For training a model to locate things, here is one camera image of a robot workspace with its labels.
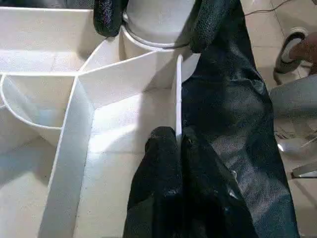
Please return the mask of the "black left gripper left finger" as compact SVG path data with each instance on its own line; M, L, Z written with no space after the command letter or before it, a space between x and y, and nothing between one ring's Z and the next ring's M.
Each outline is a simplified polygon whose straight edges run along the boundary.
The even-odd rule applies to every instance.
M183 236L182 169L175 131L155 128L131 183L124 224L125 238Z

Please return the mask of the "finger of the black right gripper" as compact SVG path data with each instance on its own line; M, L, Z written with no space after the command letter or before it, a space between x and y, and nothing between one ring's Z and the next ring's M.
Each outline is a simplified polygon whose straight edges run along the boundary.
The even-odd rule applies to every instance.
M95 0L94 28L96 32L107 38L117 36L127 4L128 0Z
M234 8L233 0L202 0L191 28L190 48L202 53L215 39L222 22Z

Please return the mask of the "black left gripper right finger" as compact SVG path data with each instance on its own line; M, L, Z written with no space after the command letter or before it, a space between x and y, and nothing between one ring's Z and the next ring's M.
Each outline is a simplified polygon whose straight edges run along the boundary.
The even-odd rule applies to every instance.
M233 173L194 128L183 130L181 159L187 237L258 237Z

